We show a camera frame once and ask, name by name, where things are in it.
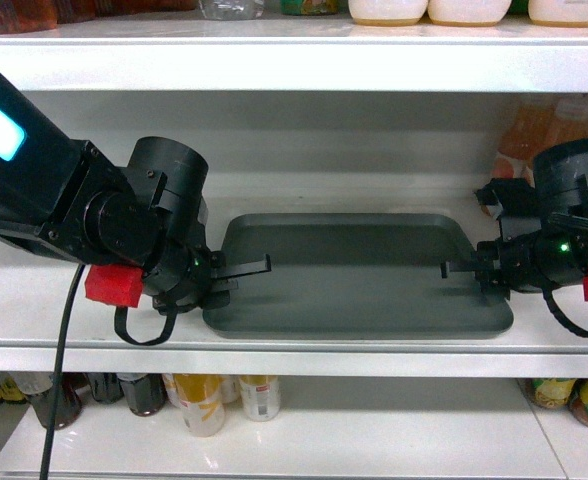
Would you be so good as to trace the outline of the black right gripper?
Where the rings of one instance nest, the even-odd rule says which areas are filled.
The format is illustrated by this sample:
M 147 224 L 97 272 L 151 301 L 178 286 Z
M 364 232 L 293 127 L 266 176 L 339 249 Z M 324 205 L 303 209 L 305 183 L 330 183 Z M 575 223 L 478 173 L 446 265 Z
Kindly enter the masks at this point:
M 534 232 L 510 241 L 480 242 L 468 259 L 440 264 L 442 278 L 460 272 L 474 273 L 484 292 L 506 297 L 512 291 L 542 293 L 581 283 L 588 272 L 588 251 L 575 236 Z

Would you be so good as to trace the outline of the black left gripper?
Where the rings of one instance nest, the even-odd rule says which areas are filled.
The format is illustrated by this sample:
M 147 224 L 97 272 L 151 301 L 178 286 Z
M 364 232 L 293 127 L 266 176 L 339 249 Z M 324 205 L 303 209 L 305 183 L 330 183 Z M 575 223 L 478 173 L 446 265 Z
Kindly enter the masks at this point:
M 225 255 L 206 244 L 208 208 L 204 199 L 196 207 L 177 206 L 165 215 L 165 243 L 158 263 L 144 276 L 144 292 L 153 308 L 167 315 L 172 306 L 179 313 L 211 306 L 207 300 L 212 280 L 230 280 L 268 273 L 271 258 L 224 266 Z

